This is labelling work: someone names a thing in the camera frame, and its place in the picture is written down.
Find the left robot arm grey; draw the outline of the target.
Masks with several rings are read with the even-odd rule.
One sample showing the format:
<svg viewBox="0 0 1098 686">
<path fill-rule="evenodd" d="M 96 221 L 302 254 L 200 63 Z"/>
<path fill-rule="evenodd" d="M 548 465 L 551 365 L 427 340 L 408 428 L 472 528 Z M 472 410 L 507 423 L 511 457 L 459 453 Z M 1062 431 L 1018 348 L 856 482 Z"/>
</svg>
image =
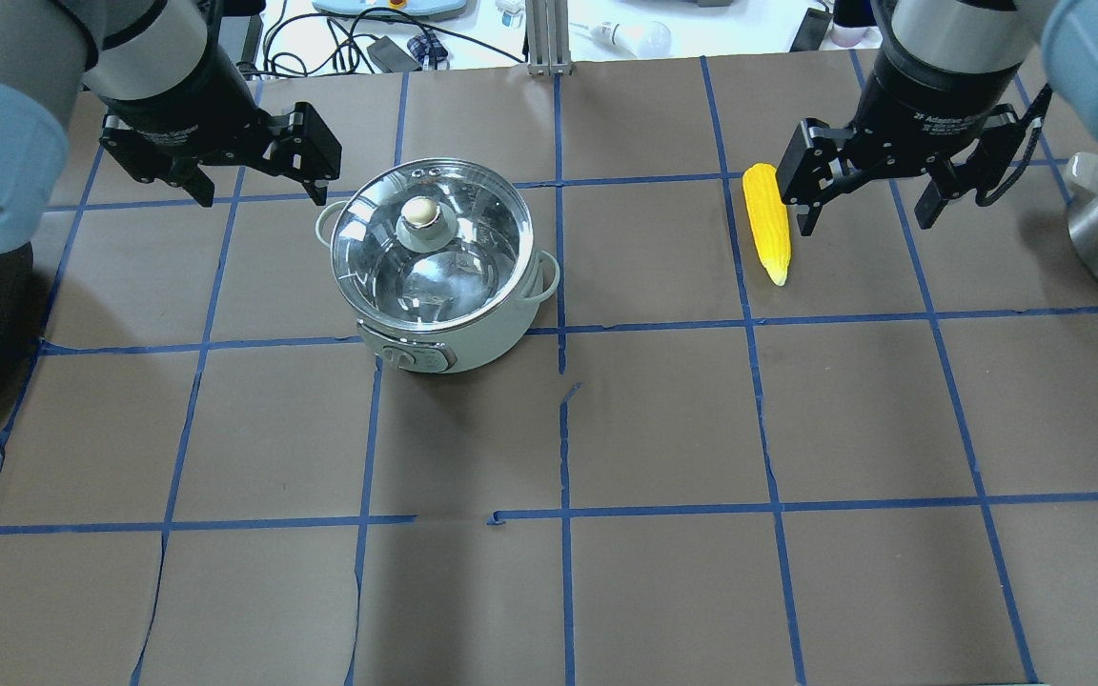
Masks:
<svg viewBox="0 0 1098 686">
<path fill-rule="evenodd" d="M 69 159 L 81 91 L 100 144 L 135 182 L 210 207 L 208 168 L 300 183 L 324 205 L 341 145 L 314 105 L 270 114 L 219 43 L 222 1 L 0 1 L 0 254 L 25 246 Z"/>
</svg>

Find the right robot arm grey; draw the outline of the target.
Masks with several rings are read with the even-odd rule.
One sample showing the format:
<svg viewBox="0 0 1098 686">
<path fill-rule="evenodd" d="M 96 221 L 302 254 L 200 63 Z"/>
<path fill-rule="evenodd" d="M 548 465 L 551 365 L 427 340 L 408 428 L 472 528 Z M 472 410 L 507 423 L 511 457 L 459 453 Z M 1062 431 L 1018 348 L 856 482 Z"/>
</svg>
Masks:
<svg viewBox="0 0 1098 686">
<path fill-rule="evenodd" d="M 989 207 L 1018 179 L 1054 95 L 1098 143 L 1098 1 L 872 1 L 882 44 L 848 125 L 802 120 L 777 166 L 810 235 L 824 205 L 926 175 L 929 229 L 950 201 Z"/>
</svg>

